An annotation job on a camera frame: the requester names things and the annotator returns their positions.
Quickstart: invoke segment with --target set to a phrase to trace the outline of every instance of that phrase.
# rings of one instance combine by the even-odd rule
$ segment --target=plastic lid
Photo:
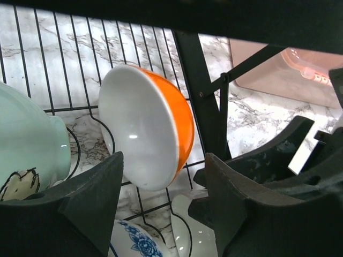
[[[281,52],[284,61],[309,80],[331,85],[329,70],[343,67],[343,56],[315,52],[296,48],[287,48]]]

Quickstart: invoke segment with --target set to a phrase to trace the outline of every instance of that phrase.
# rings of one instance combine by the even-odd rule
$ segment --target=mint green mug
[[[62,119],[0,82],[0,201],[22,200],[70,171],[69,136]]]

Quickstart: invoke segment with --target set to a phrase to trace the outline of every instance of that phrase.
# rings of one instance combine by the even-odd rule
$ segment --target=ceramic bowl
[[[174,197],[171,202],[173,212],[182,217],[191,230],[193,241],[191,257],[218,257],[214,231],[188,215],[192,199],[206,196],[207,190],[192,190]],[[180,218],[172,214],[171,226],[179,256],[188,257],[190,235],[186,225]]]
[[[70,144],[61,118],[0,82],[0,201],[22,200],[70,171]]]
[[[170,257],[164,243],[154,240],[144,229],[128,221],[115,220],[111,244],[119,257]],[[115,257],[111,248],[108,257]]]
[[[99,93],[99,118],[124,154],[124,175],[149,191],[166,188],[185,164],[193,117],[181,92],[159,75],[130,65],[110,70]],[[110,153],[110,134],[102,127]]]

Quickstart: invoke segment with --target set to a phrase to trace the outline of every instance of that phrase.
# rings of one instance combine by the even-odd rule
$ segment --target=white ceramic plate
[[[191,257],[218,257],[214,231],[188,216],[188,207],[192,199],[206,196],[207,190],[192,190],[176,196],[171,203],[173,212],[182,217],[191,230],[193,240]],[[172,214],[171,226],[179,256],[188,257],[190,235],[186,225]]]

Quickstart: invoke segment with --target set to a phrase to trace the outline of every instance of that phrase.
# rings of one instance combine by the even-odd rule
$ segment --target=marble countertop
[[[205,35],[201,35],[200,40],[208,71],[211,79],[214,80],[221,72],[228,71],[232,67],[228,40]],[[0,44],[3,57],[1,68],[4,70],[0,72],[0,81],[6,82],[24,94],[29,92],[41,108],[56,109],[55,115],[62,117],[66,125],[76,134],[81,145],[81,162],[76,174],[98,164],[109,156],[109,153],[103,142],[100,125],[91,118],[87,109],[73,111],[63,111],[63,109],[70,108],[70,104],[73,108],[86,107],[85,88],[90,105],[97,105],[101,79],[112,66],[124,62],[140,64],[160,75],[164,75],[164,68],[167,79],[174,84],[178,83],[181,92],[188,98],[180,61],[171,31],[168,29],[153,29],[115,21],[102,22],[82,17],[72,17],[71,20],[70,16],[61,14],[54,16],[46,11],[35,13],[32,9],[17,8],[15,12],[12,6],[0,6]],[[254,92],[237,87],[234,83],[231,83],[229,91],[227,139],[233,157],[249,152],[271,140],[295,115],[315,121],[297,154],[298,158],[291,164],[294,171],[301,168],[301,160],[313,149],[316,143],[313,139],[314,133],[317,130],[329,132],[341,114],[341,110]],[[92,109],[92,114],[97,117],[98,110]],[[72,137],[70,140],[73,166],[77,159],[77,147]],[[196,133],[188,163],[203,160],[204,155]],[[178,193],[191,189],[188,172],[192,178],[203,166],[203,163],[199,163],[191,166],[189,171],[182,170],[168,188],[170,197],[173,198]],[[143,209],[139,205],[138,192],[133,185],[129,184],[121,188],[117,219],[138,216],[142,211],[168,202],[165,190],[160,192],[140,190],[139,194]],[[178,256],[170,224],[169,207],[165,206],[149,212],[145,215],[145,220],[159,229],[173,256]],[[155,230],[144,224],[141,217],[132,221],[142,225],[152,236],[160,237]]]

